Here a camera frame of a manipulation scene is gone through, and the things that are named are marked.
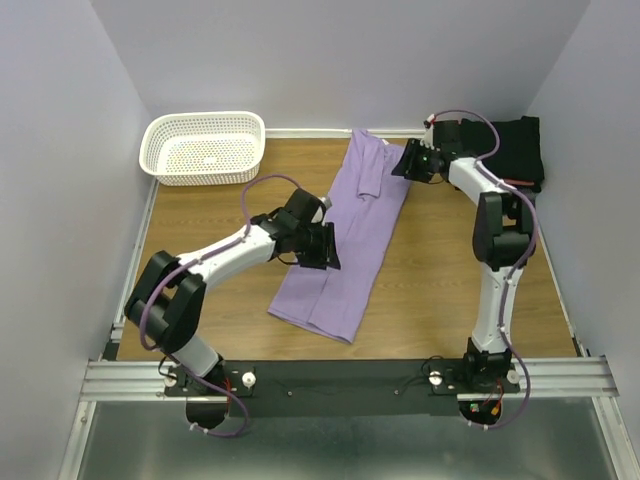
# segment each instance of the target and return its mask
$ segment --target black mounting plate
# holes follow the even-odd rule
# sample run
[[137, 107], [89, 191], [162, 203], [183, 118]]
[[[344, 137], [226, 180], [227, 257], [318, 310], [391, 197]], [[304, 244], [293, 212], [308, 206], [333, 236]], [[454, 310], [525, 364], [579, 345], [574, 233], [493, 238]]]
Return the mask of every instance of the black mounting plate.
[[[415, 360], [227, 361], [226, 372], [254, 371], [243, 398], [253, 418], [459, 415], [455, 396], [433, 395]], [[241, 416], [231, 402], [231, 416]]]
[[[247, 388], [242, 383], [242, 375], [246, 372], [252, 372], [255, 374], [255, 368], [253, 368], [247, 362], [243, 362], [242, 369], [229, 365], [226, 361], [221, 362], [220, 368], [216, 367], [214, 371], [207, 376], [207, 381], [216, 385], [217, 387], [227, 389], [225, 379], [229, 380], [229, 386], [231, 393], [236, 397], [249, 397], [252, 395], [252, 389]], [[176, 377], [176, 382], [172, 386], [165, 386], [164, 394], [167, 397], [204, 397], [204, 396], [218, 396], [220, 393], [208, 389], [204, 385], [198, 383], [196, 380], [187, 375], [181, 366], [175, 366], [169, 368], [169, 375]]]
[[[433, 358], [426, 362], [424, 370], [428, 376], [435, 375], [442, 378], [442, 383], [439, 385], [432, 384], [432, 391], [435, 395], [489, 394], [496, 389], [497, 379], [495, 378], [478, 378], [475, 382], [469, 382], [461, 359]], [[499, 380], [504, 393], [520, 392], [520, 385], [509, 382], [506, 376], [500, 377]]]

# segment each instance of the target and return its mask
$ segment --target white basket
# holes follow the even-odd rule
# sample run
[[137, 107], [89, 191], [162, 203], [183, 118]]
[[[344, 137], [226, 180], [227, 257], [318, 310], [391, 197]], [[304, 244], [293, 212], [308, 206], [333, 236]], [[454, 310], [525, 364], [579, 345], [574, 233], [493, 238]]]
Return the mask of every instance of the white basket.
[[264, 137], [251, 112], [165, 115], [147, 127], [140, 167], [165, 185], [245, 183], [258, 174]]

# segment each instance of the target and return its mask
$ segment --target wooden table surface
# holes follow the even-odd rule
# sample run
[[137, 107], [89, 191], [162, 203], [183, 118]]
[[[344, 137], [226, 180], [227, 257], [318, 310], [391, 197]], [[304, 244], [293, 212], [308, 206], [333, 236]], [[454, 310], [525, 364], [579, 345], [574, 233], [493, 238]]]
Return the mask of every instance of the wooden table surface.
[[[403, 140], [394, 141], [404, 144]], [[284, 173], [306, 190], [327, 193], [346, 139], [268, 140], [260, 175]], [[292, 185], [280, 179], [248, 194], [252, 214], [281, 206]], [[242, 185], [160, 186], [141, 268], [158, 250], [174, 255], [214, 243], [242, 226]], [[480, 265], [471, 248], [473, 203], [451, 185], [414, 183], [356, 340], [345, 345], [267, 313], [287, 267], [272, 261], [218, 286], [205, 300], [199, 334], [228, 359], [387, 359], [460, 356], [476, 321]], [[512, 338], [527, 357], [575, 356], [542, 248], [529, 261], [516, 295]], [[127, 322], [119, 360], [159, 354], [139, 344]]]

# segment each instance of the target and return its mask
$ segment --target gray wall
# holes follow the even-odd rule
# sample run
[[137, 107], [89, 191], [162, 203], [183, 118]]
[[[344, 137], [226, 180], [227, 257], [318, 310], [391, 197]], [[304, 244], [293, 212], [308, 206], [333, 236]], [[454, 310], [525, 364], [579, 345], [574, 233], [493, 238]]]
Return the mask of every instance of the gray wall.
[[0, 476], [57, 478], [148, 179], [149, 118], [87, 0], [2, 2]]
[[152, 115], [419, 128], [523, 114], [588, 0], [94, 0]]
[[606, 354], [640, 453], [640, 3], [593, 0], [529, 112], [542, 117], [538, 209], [569, 316]]

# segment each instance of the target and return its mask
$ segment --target purple cable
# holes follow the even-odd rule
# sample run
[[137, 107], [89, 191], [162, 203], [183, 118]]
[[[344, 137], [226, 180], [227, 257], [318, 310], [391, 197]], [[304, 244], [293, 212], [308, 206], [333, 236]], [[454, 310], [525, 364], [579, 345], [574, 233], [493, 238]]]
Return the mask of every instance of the purple cable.
[[[245, 185], [245, 187], [242, 189], [242, 194], [241, 194], [241, 197], [240, 197], [240, 199], [241, 199], [240, 200], [240, 206], [242, 208], [242, 215], [243, 215], [244, 220], [245, 220], [245, 229], [244, 229], [244, 232], [242, 232], [242, 235], [239, 236], [239, 237], [236, 237], [234, 240], [230, 241], [229, 243], [227, 243], [225, 245], [222, 245], [221, 247], [214, 248], [213, 250], [210, 250], [210, 251], [204, 253], [200, 258], [193, 259], [190, 262], [187, 262], [187, 263], [185, 263], [183, 265], [180, 265], [178, 268], [176, 268], [171, 273], [169, 273], [169, 275], [167, 275], [165, 278], [163, 278], [160, 281], [160, 283], [158, 284], [158, 286], [155, 288], [155, 290], [151, 293], [151, 296], [147, 300], [147, 303], [145, 304], [144, 309], [142, 310], [142, 315], [140, 315], [140, 324], [138, 326], [138, 329], [140, 331], [140, 344], [142, 345], [142, 347], [145, 350], [151, 351], [151, 350], [155, 350], [155, 349], [158, 348], [157, 344], [153, 344], [152, 345], [152, 344], [148, 343], [147, 342], [147, 338], [146, 338], [147, 323], [149, 322], [149, 312], [151, 311], [151, 306], [156, 302], [156, 300], [158, 299], [158, 297], [160, 296], [162, 291], [166, 288], [166, 286], [174, 278], [176, 278], [178, 275], [180, 275], [181, 273], [189, 270], [191, 267], [193, 267], [194, 265], [197, 265], [198, 263], [204, 262], [205, 260], [208, 260], [209, 258], [211, 258], [211, 257], [213, 257], [215, 255], [218, 255], [219, 253], [222, 253], [222, 252], [224, 252], [226, 250], [229, 250], [230, 248], [235, 247], [236, 245], [241, 243], [245, 238], [247, 238], [247, 235], [249, 235], [249, 231], [251, 230], [251, 217], [249, 216], [249, 209], [247, 208], [247, 201], [246, 201], [247, 192], [254, 185], [256, 185], [258, 183], [261, 183], [261, 182], [264, 182], [265, 180], [269, 180], [271, 178], [283, 178], [283, 179], [293, 183], [297, 188], [300, 188], [300, 184], [298, 182], [296, 182], [293, 178], [288, 177], [287, 175], [282, 175], [280, 173], [273, 173], [271, 175], [265, 175], [264, 177], [256, 178], [255, 180], [252, 180], [251, 182], [249, 182], [249, 183], [247, 183]], [[175, 361], [175, 359], [173, 357], [171, 357], [170, 355], [168, 355], [168, 357]], [[242, 433], [242, 431], [247, 427], [247, 425], [249, 423], [249, 411], [247, 410], [247, 407], [242, 402], [242, 400], [240, 400], [233, 393], [228, 392], [224, 388], [218, 387], [216, 385], [213, 385], [210, 382], [207, 382], [206, 380], [204, 380], [203, 378], [199, 377], [194, 372], [192, 372], [191, 370], [186, 368], [184, 365], [183, 365], [183, 368], [184, 368], [185, 372], [187, 372], [187, 374], [189, 374], [196, 382], [200, 383], [201, 385], [203, 385], [203, 386], [205, 386], [207, 388], [215, 390], [218, 393], [222, 393], [223, 395], [226, 395], [227, 397], [232, 399], [234, 402], [236, 402], [238, 404], [238, 406], [240, 407], [240, 409], [242, 410], [242, 413], [244, 414], [244, 422], [243, 422], [242, 426], [238, 430], [236, 430], [235, 432], [231, 432], [231, 433], [216, 433], [216, 432], [213, 432], [213, 431], [206, 430], [206, 433], [208, 433], [209, 435], [212, 435], [214, 437], [235, 437], [235, 436], [238, 436], [240, 433]]]
[[435, 115], [433, 115], [433, 119], [430, 121], [430, 123], [433, 124], [433, 122], [435, 122], [435, 119], [437, 117], [446, 113], [465, 113], [467, 115], [472, 115], [482, 120], [491, 129], [491, 132], [493, 133], [493, 136], [496, 139], [496, 144], [494, 145], [493, 149], [490, 152], [479, 155], [478, 158], [476, 158], [476, 161], [474, 162], [473, 166], [484, 178], [489, 180], [496, 187], [507, 190], [513, 193], [514, 195], [516, 195], [518, 198], [520, 198], [522, 202], [527, 206], [529, 211], [531, 212], [531, 217], [533, 218], [533, 232], [531, 235], [531, 241], [529, 242], [529, 245], [527, 246], [527, 249], [525, 250], [525, 252], [511, 267], [511, 270], [509, 270], [509, 272], [507, 273], [507, 277], [506, 277], [507, 284], [502, 289], [502, 295], [500, 296], [500, 308], [498, 311], [498, 327], [500, 329], [500, 336], [502, 337], [502, 340], [507, 345], [509, 350], [511, 350], [511, 352], [513, 353], [513, 356], [516, 357], [516, 360], [518, 360], [518, 363], [522, 367], [522, 371], [524, 372], [524, 378], [527, 383], [527, 388], [525, 390], [522, 403], [520, 403], [520, 406], [518, 407], [518, 410], [507, 420], [496, 423], [494, 425], [479, 425], [475, 423], [473, 424], [484, 429], [496, 430], [498, 428], [506, 427], [507, 425], [515, 421], [518, 417], [520, 417], [520, 415], [522, 415], [522, 413], [527, 408], [527, 405], [529, 404], [529, 398], [531, 397], [531, 375], [529, 374], [529, 369], [527, 368], [527, 365], [524, 363], [524, 360], [522, 359], [520, 354], [516, 351], [515, 348], [513, 348], [513, 344], [509, 341], [509, 338], [507, 337], [506, 332], [502, 331], [502, 328], [504, 327], [504, 311], [507, 305], [507, 295], [509, 292], [508, 282], [511, 280], [511, 278], [513, 278], [513, 274], [520, 267], [522, 267], [522, 265], [524, 265], [524, 262], [526, 262], [527, 259], [533, 253], [533, 249], [536, 247], [536, 241], [538, 238], [538, 231], [539, 231], [540, 224], [538, 222], [538, 215], [536, 214], [536, 208], [534, 207], [533, 203], [531, 203], [531, 200], [529, 200], [527, 196], [517, 188], [511, 185], [508, 185], [503, 180], [496, 177], [482, 163], [484, 160], [494, 155], [500, 149], [500, 135], [498, 134], [498, 131], [496, 130], [496, 128], [491, 124], [491, 122], [487, 120], [483, 115], [480, 115], [479, 113], [475, 113], [470, 110], [452, 109], [452, 110], [443, 110], [442, 112], [436, 113]]

